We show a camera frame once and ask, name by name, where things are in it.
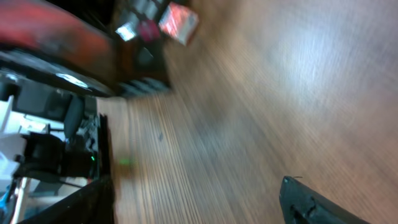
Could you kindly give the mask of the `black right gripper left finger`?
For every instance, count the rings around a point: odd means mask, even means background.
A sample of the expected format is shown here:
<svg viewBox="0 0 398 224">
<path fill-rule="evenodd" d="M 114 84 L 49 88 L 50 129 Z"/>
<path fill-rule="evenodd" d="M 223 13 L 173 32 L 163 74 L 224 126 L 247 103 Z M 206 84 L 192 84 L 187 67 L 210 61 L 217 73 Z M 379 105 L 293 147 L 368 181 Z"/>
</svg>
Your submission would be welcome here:
<svg viewBox="0 0 398 224">
<path fill-rule="evenodd" d="M 46 208 L 22 224 L 113 224 L 114 186 L 102 177 Z"/>
</svg>

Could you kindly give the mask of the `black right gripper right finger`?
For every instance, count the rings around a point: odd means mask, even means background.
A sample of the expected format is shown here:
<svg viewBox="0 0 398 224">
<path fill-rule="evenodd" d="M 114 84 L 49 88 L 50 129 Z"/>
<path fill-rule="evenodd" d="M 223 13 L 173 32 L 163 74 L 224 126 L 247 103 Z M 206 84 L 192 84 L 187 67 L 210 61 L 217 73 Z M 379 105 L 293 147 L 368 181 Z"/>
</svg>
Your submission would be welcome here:
<svg viewBox="0 0 398 224">
<path fill-rule="evenodd" d="M 367 224 L 291 176 L 282 180 L 279 202 L 286 224 Z"/>
</svg>

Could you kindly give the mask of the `black red snack packet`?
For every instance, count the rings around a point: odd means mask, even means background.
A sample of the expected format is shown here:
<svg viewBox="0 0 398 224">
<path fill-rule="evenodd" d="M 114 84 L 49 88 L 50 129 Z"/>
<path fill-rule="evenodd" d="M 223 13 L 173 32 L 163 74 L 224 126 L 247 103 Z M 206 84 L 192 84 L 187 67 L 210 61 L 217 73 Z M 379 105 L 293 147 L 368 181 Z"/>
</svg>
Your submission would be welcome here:
<svg viewBox="0 0 398 224">
<path fill-rule="evenodd" d="M 1 71 L 77 95 L 172 87 L 157 1 L 2 1 Z"/>
</svg>

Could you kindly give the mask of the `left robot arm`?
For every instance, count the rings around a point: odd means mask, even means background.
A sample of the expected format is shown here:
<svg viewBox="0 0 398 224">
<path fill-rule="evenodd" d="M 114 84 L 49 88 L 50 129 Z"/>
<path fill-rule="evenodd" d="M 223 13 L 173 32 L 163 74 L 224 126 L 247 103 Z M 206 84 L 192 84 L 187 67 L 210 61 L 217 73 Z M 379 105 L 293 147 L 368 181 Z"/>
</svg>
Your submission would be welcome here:
<svg viewBox="0 0 398 224">
<path fill-rule="evenodd" d="M 98 116 L 86 109 L 86 98 L 56 91 L 21 91 L 14 96 L 11 110 L 49 123 L 41 131 L 1 134 L 1 182 L 98 176 L 100 127 Z M 62 128 L 52 126 L 53 121 L 62 123 Z"/>
</svg>

